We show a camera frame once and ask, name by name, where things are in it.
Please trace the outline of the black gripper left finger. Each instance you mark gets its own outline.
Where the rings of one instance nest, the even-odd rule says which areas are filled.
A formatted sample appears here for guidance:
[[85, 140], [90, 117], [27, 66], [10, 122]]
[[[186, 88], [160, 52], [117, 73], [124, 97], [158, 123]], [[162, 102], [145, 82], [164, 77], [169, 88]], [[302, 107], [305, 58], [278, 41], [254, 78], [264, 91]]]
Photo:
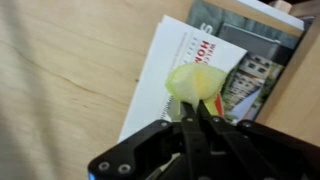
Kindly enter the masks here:
[[198, 180], [209, 148], [202, 120], [182, 104], [178, 122], [158, 119], [92, 159], [88, 180]]

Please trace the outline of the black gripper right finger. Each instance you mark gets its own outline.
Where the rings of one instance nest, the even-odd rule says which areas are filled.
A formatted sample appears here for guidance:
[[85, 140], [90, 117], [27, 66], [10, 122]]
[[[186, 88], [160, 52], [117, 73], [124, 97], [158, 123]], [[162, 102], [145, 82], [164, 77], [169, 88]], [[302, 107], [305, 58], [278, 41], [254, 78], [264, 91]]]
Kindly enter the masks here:
[[211, 115], [203, 101], [197, 112], [231, 150], [249, 180], [320, 180], [318, 146], [250, 120], [232, 126]]

